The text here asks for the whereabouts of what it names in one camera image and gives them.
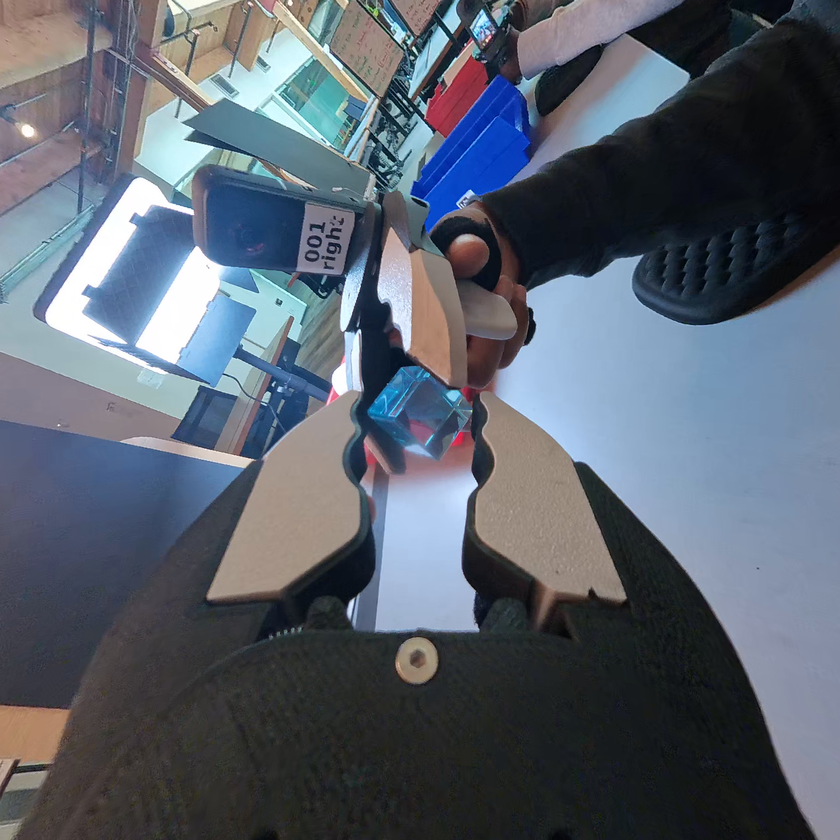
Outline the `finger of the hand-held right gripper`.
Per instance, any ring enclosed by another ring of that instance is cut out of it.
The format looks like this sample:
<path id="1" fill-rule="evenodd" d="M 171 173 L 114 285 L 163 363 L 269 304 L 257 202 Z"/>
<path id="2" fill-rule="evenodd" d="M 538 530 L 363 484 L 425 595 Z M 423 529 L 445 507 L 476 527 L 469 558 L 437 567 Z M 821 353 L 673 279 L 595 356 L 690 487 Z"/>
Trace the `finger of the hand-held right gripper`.
<path id="1" fill-rule="evenodd" d="M 391 310 L 406 355 L 447 386 L 466 386 L 465 319 L 448 260 L 438 252 L 408 247 L 389 228 L 378 298 Z"/>
<path id="2" fill-rule="evenodd" d="M 389 475 L 405 473 L 403 448 L 369 415 L 373 403 L 399 372 L 405 354 L 392 346 L 387 330 L 356 330 L 344 334 L 348 387 L 360 393 L 353 409 L 362 438 Z"/>

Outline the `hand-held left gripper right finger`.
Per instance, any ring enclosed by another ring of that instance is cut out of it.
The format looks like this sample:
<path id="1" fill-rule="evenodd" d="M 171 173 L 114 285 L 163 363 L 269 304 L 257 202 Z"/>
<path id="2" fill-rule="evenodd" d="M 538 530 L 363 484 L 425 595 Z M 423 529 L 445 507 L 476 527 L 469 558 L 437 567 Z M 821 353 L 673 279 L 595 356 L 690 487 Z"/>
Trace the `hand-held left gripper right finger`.
<path id="1" fill-rule="evenodd" d="M 492 392 L 478 394 L 462 570 L 477 593 L 517 600 L 532 628 L 561 605 L 624 606 L 627 594 L 572 457 Z"/>

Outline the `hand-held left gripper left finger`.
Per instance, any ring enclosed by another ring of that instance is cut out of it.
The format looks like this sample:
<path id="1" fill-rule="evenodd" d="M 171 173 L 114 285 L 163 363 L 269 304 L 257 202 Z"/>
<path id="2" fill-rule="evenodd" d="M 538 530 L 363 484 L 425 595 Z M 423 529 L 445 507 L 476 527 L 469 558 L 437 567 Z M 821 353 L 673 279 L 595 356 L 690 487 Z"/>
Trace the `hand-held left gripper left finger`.
<path id="1" fill-rule="evenodd" d="M 284 437 L 242 474 L 250 488 L 224 515 L 227 536 L 206 589 L 206 612 L 240 617 L 279 604 L 303 618 L 321 596 L 342 618 L 375 570 L 364 447 L 357 405 L 346 392 Z"/>

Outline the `blue transparent cube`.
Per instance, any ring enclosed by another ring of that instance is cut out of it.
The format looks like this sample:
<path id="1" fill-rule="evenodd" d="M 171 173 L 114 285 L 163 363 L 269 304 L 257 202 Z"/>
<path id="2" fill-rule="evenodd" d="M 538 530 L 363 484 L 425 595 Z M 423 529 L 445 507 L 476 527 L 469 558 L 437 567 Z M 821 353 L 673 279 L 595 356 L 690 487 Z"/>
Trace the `blue transparent cube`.
<path id="1" fill-rule="evenodd" d="M 473 409 L 459 389 L 410 365 L 393 375 L 367 413 L 401 450 L 439 461 L 469 425 Z"/>

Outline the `red plastic bin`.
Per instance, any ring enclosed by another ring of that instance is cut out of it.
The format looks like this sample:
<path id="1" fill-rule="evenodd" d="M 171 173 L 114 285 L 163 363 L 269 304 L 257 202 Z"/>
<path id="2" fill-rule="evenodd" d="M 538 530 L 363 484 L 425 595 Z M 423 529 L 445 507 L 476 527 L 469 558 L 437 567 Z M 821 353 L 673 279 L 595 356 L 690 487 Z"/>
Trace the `red plastic bin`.
<path id="1" fill-rule="evenodd" d="M 339 398 L 340 398 L 340 395 L 334 390 L 334 388 L 331 388 L 330 392 L 329 392 L 328 400 L 325 403 L 325 406 L 329 406 L 331 403 L 335 402 Z M 471 426 L 471 420 L 468 419 L 467 423 L 461 428 L 461 430 L 453 438 L 453 441 L 452 441 L 449 448 L 461 447 L 461 446 L 464 446 L 467 443 L 467 437 L 469 436 L 469 433 L 471 431 L 470 426 Z M 385 470 L 386 473 L 388 473 L 389 475 L 391 474 L 389 472 L 390 468 L 388 467 L 387 464 L 385 464 L 384 462 L 381 462 L 379 460 L 377 454 L 371 448 L 371 443 L 368 441 L 367 438 L 364 441 L 364 456 L 365 456 L 365 461 L 366 461 L 367 466 L 372 467 L 374 465 L 379 464 L 380 466 L 383 466 L 383 469 Z"/>
<path id="2" fill-rule="evenodd" d="M 466 47 L 437 85 L 428 102 L 425 120 L 436 133 L 448 137 L 487 84 L 486 66 L 473 56 L 471 47 Z"/>

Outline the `black hand-held device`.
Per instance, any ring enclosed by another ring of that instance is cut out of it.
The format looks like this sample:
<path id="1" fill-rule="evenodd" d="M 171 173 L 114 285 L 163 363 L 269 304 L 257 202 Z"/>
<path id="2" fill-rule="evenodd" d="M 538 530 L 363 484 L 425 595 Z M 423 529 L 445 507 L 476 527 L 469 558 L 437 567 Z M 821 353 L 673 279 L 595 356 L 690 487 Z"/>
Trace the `black hand-held device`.
<path id="1" fill-rule="evenodd" d="M 475 3 L 465 15 L 473 43 L 472 56 L 482 64 L 501 67 L 511 54 L 515 3 L 503 3 L 498 7 Z"/>

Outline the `person's right hand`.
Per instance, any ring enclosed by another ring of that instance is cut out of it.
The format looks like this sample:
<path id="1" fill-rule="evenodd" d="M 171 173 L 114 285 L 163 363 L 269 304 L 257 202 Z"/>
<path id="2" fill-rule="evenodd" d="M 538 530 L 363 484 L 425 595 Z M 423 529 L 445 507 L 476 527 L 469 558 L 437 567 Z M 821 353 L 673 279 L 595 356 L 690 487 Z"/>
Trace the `person's right hand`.
<path id="1" fill-rule="evenodd" d="M 522 349 L 529 335 L 531 321 L 527 290 L 520 279 L 520 262 L 505 237 L 498 239 L 500 278 L 495 294 L 505 299 L 517 320 L 517 331 L 506 341 L 479 337 L 467 339 L 467 384 L 475 389 L 488 386 L 499 370 L 507 368 Z M 455 238 L 446 252 L 456 279 L 468 279 L 487 264 L 488 245 L 474 234 Z"/>

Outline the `black light stand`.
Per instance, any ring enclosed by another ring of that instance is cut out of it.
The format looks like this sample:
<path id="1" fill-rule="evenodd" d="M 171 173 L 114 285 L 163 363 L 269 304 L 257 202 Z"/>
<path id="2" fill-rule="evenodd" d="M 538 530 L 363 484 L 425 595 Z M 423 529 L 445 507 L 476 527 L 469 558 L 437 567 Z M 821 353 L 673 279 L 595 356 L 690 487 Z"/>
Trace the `black light stand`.
<path id="1" fill-rule="evenodd" d="M 293 391 L 305 393 L 307 396 L 317 399 L 322 403 L 326 403 L 329 399 L 329 387 L 327 389 L 319 387 L 317 383 L 309 381 L 309 379 L 286 371 L 275 364 L 271 364 L 260 357 L 253 355 L 246 351 L 241 345 L 237 347 L 233 354 L 233 359 L 243 361 L 246 364 L 262 371 L 279 385 L 286 386 Z"/>

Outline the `black flag panel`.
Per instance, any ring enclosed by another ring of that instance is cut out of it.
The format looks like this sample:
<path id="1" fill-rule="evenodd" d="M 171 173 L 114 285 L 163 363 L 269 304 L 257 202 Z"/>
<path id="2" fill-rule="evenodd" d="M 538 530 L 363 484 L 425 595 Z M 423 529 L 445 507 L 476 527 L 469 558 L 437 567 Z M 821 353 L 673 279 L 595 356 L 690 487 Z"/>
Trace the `black flag panel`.
<path id="1" fill-rule="evenodd" d="M 187 119 L 191 142 L 244 154 L 325 192 L 373 194 L 372 173 L 330 147 L 224 99 Z"/>

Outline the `blue plastic bin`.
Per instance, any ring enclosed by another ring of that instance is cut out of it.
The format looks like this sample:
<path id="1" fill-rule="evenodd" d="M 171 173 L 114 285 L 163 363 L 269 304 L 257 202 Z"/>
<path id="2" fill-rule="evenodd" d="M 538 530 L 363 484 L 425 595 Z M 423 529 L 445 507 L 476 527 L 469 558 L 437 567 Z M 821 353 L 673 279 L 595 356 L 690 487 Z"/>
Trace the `blue plastic bin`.
<path id="1" fill-rule="evenodd" d="M 428 205 L 426 228 L 445 215 L 508 184 L 529 161 L 527 134 L 496 117 L 472 143 L 435 175 L 430 187 L 416 187 L 414 195 Z"/>
<path id="2" fill-rule="evenodd" d="M 485 86 L 475 103 L 456 123 L 448 138 L 474 139 L 496 118 L 530 139 L 529 106 L 520 90 L 503 76 Z"/>

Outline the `studio light panel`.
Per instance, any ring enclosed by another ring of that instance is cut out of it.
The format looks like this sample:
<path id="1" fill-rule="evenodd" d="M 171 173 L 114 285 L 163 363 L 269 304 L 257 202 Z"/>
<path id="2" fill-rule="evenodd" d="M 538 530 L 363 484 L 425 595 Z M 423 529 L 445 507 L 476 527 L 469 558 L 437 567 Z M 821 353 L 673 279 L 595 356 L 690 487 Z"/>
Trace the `studio light panel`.
<path id="1" fill-rule="evenodd" d="M 257 311 L 224 294 L 193 210 L 122 175 L 34 305 L 52 329 L 154 372 L 216 385 Z"/>

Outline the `rolling whiteboard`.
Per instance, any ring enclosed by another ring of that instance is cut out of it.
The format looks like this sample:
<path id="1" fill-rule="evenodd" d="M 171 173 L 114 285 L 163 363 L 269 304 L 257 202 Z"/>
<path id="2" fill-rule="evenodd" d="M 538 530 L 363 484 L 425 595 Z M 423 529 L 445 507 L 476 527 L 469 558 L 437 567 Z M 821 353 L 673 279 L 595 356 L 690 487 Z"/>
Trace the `rolling whiteboard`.
<path id="1" fill-rule="evenodd" d="M 404 50 L 361 2 L 348 2 L 329 40 L 329 51 L 378 99 L 384 99 Z"/>
<path id="2" fill-rule="evenodd" d="M 420 36 L 429 26 L 441 1 L 389 1 L 397 16 L 407 30 L 414 36 Z"/>

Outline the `black wood-framed board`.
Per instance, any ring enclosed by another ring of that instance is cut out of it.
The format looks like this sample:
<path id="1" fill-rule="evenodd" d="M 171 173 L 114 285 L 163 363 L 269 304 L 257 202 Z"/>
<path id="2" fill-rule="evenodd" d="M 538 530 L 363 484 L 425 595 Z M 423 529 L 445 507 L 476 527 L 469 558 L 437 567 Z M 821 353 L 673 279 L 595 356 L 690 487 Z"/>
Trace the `black wood-framed board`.
<path id="1" fill-rule="evenodd" d="M 248 465 L 2 421 L 2 760 L 54 759 L 101 637 Z"/>

